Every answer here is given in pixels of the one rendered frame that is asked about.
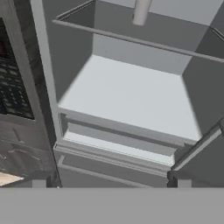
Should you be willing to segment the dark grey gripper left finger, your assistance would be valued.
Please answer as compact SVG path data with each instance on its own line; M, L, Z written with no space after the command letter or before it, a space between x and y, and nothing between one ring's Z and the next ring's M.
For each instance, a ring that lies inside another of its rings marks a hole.
M47 188L53 187L55 173L48 171L37 171L29 177L15 183L15 187Z

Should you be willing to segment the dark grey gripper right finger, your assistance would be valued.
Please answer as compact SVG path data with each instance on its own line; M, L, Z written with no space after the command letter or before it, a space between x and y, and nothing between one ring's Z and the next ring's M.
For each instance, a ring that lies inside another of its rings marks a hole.
M182 171L168 171L167 179L167 186L171 188L212 187L211 184L208 184L205 181L196 180Z

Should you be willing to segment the grey fridge drawer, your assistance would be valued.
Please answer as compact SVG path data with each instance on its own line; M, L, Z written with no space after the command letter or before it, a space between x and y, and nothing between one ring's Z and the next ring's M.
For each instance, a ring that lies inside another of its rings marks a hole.
M77 113L59 113L55 130L58 151L160 176L189 148L179 137Z

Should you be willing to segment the pale solid fridge shelf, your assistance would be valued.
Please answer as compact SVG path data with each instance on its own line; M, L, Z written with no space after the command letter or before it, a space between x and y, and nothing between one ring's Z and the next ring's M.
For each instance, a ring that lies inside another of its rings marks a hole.
M197 141L201 137L180 76L92 56L59 108Z

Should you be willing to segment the grey open fridge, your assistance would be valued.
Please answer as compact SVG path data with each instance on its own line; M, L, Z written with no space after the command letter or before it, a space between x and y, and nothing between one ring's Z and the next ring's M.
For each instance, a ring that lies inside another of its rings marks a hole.
M199 140L224 117L224 63L53 22L58 15L87 1L31 0L54 128L59 113L82 114L59 108L59 102L94 55L180 76L199 125ZM133 19L136 0L99 1L131 8ZM211 26L224 34L224 0L152 0L150 12ZM180 138L189 148L178 160L199 141ZM57 141L53 152L65 187L168 187L167 173L160 176L78 157L56 150L56 145ZM212 187L224 188L224 136L217 137L179 171Z

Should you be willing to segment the grey framed fridge shelf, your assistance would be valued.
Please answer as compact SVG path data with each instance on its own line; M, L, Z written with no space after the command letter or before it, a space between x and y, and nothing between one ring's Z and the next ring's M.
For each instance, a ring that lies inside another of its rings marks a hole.
M132 9L89 0L53 22L169 52L224 63L224 34L218 29L149 13L144 25L132 23Z

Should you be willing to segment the steel oven with black panel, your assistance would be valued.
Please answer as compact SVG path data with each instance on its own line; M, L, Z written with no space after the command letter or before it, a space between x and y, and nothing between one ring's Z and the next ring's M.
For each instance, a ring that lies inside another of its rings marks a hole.
M58 186L55 143L31 0L0 0L0 172L54 172ZM42 168L18 167L8 156L13 149L30 152Z

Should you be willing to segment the white cylinder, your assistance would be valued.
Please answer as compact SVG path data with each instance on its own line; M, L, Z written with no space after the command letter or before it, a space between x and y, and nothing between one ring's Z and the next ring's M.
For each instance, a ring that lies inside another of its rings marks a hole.
M134 25L144 25L151 7L152 0L136 0L133 19Z

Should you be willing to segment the grey fridge door rail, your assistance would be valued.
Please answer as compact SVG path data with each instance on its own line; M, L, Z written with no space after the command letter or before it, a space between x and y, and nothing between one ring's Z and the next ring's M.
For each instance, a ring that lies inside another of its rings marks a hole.
M178 160L171 170L176 172L182 169L219 136L224 136L224 117L222 117L180 160Z

